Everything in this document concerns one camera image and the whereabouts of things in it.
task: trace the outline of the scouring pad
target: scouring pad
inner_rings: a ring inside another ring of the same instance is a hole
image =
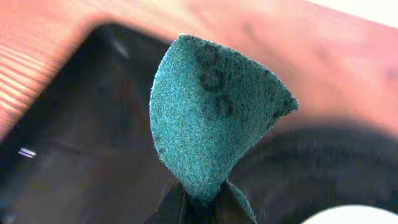
[[[193,202],[208,205],[245,152],[297,108],[286,86],[260,63],[180,35],[155,74],[150,126],[159,159]],[[243,194],[235,194],[254,219]]]

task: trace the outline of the dark stain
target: dark stain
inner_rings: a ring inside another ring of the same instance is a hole
[[[201,107],[201,112],[203,113],[204,117],[208,120],[208,121],[212,121],[213,118],[211,116],[211,111],[210,111],[210,101],[211,98],[208,98],[204,103],[203,106]]]
[[[204,46],[196,46],[195,57],[203,68],[216,65],[220,59],[217,47],[208,42]]]
[[[398,69],[389,68],[389,69],[387,69],[386,75],[387,75],[388,81],[393,81],[398,77]]]
[[[219,91],[225,86],[224,73],[217,69],[214,69],[211,73],[204,71],[199,76],[199,81],[205,91]]]
[[[272,115],[272,118],[269,120],[268,124],[267,124],[267,129],[270,129],[271,127],[273,127],[273,125],[275,125],[276,121],[278,119],[278,115]]]
[[[324,48],[318,49],[317,54],[320,60],[328,60],[330,58],[328,51]]]
[[[282,115],[282,113],[280,111],[276,111],[273,115],[272,115],[272,119],[278,119],[278,117],[280,117]]]
[[[185,36],[185,40],[186,40],[186,41],[195,42],[196,39],[197,39],[197,38],[194,37],[194,36],[190,36],[190,35]]]
[[[249,23],[245,23],[242,25],[242,30],[245,31],[248,35],[253,35],[253,29]]]
[[[283,107],[284,108],[289,108],[290,105],[292,104],[293,99],[289,98],[287,100],[284,101]]]
[[[221,95],[216,98],[217,117],[226,116],[229,118],[233,114],[233,103],[228,95]]]

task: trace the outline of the white object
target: white object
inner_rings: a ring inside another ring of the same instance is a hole
[[[336,11],[398,28],[397,0],[307,0]]]
[[[344,205],[319,212],[302,224],[397,224],[398,215],[365,205]]]

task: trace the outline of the wooden surface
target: wooden surface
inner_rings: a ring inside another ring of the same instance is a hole
[[[398,30],[298,0],[0,1],[0,138],[92,27],[190,33],[276,72],[300,103],[279,126],[353,121],[398,137]]]

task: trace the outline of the black tray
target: black tray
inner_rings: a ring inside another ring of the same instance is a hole
[[[174,181],[157,158],[148,108],[168,47],[117,24],[89,34],[0,145],[0,216],[40,224],[149,217]],[[259,223],[300,223],[345,203],[398,212],[397,146],[363,129],[291,131],[251,149],[230,180]]]

